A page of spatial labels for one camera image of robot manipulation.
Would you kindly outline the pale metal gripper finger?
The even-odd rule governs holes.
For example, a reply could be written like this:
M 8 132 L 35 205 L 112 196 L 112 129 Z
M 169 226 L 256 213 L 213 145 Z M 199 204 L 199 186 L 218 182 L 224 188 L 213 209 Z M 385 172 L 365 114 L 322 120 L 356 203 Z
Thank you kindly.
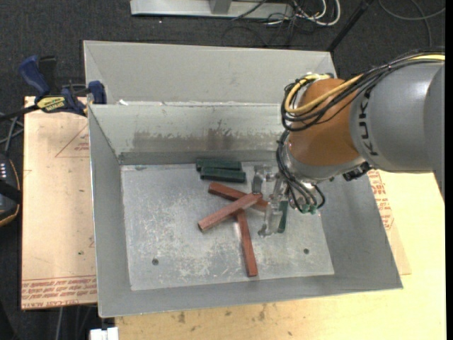
M 266 207 L 263 226 L 258 231 L 261 237 L 269 237 L 273 234 L 282 234 L 284 210 L 280 209 L 282 202 L 283 180 L 276 180 L 273 191 L 268 196 L 268 206 Z
M 253 194 L 262 193 L 263 182 L 270 182 L 274 179 L 273 167 L 263 164 L 254 166 L 254 175 L 251 182 L 251 190 Z

